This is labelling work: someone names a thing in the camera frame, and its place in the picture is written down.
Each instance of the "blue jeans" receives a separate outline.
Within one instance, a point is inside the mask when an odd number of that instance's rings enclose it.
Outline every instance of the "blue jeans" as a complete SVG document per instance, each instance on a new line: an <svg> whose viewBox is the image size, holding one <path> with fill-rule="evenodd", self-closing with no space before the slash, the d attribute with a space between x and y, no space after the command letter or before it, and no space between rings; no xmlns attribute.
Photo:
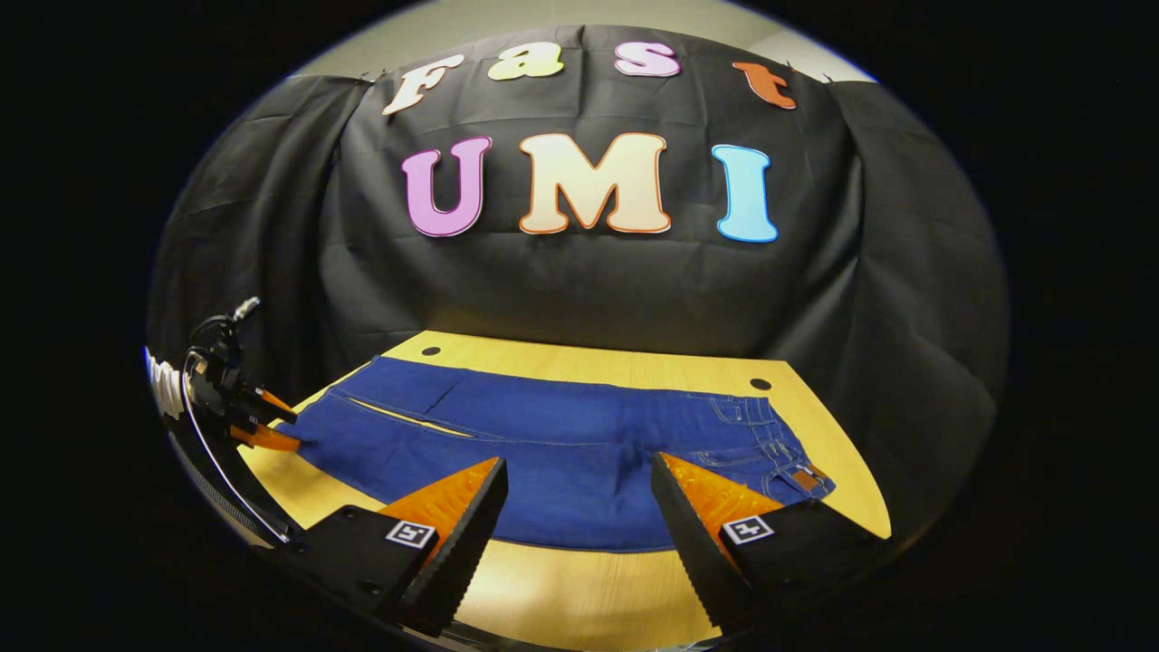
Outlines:
<svg viewBox="0 0 1159 652"><path fill-rule="evenodd" d="M311 464L382 503L504 457L510 489L494 537L551 548L671 549L650 489L657 450L783 505L836 489L814 474L764 398L533 381L389 358L376 358L278 430L301 440L298 453Z"/></svg>

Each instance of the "wooden table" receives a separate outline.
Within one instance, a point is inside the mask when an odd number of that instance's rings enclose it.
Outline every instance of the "wooden table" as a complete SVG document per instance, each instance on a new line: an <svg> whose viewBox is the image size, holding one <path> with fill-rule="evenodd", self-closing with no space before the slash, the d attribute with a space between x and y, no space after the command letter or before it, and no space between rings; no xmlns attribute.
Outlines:
<svg viewBox="0 0 1159 652"><path fill-rule="evenodd" d="M431 347L439 352L423 356ZM767 397L814 464L837 483L825 503L875 535L890 535L885 503L869 469L785 362L584 350L433 331L384 356L542 381ZM753 379L772 388L756 389ZM270 495L302 527L343 505L384 507L296 454L240 450ZM651 650L720 636L676 551L586 552L491 541L455 620L506 638L571 650Z"/></svg>

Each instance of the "blue letter i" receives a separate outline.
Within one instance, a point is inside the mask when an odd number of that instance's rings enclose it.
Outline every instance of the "blue letter i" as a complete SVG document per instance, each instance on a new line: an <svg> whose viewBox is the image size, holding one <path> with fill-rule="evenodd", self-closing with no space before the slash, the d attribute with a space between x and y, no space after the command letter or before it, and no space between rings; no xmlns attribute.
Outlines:
<svg viewBox="0 0 1159 652"><path fill-rule="evenodd" d="M777 239L777 227L768 220L765 205L765 169L768 156L764 152L716 145L713 157L724 163L724 180L728 188L728 214L716 222L716 228L726 237L742 242L772 242Z"/></svg>

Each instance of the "white wall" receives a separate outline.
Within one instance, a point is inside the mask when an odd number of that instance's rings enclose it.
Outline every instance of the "white wall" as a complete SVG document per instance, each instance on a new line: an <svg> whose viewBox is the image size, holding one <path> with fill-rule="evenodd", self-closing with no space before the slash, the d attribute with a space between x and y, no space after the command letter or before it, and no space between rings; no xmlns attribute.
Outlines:
<svg viewBox="0 0 1159 652"><path fill-rule="evenodd" d="M833 81L877 81L824 45L790 29L783 29L745 50L781 64L793 64L795 69L821 81L829 81L826 74Z"/></svg>
<svg viewBox="0 0 1159 652"><path fill-rule="evenodd" d="M300 73L374 78L382 69L488 36L564 24L625 24L691 34L749 50L818 80L867 74L768 16L721 0L431 0L338 43Z"/></svg>

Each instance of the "pink letter u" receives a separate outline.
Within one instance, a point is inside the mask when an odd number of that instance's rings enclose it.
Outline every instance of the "pink letter u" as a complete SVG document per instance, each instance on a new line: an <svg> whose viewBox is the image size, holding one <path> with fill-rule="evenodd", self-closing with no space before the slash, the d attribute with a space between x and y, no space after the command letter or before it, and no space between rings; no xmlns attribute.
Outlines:
<svg viewBox="0 0 1159 652"><path fill-rule="evenodd" d="M483 152L491 139L468 138L451 147L451 155L459 159L459 205L450 212L435 207L433 169L439 160L438 149L418 152L402 161L407 175L407 208L410 222L421 233L445 237L458 235L479 219L483 210Z"/></svg>

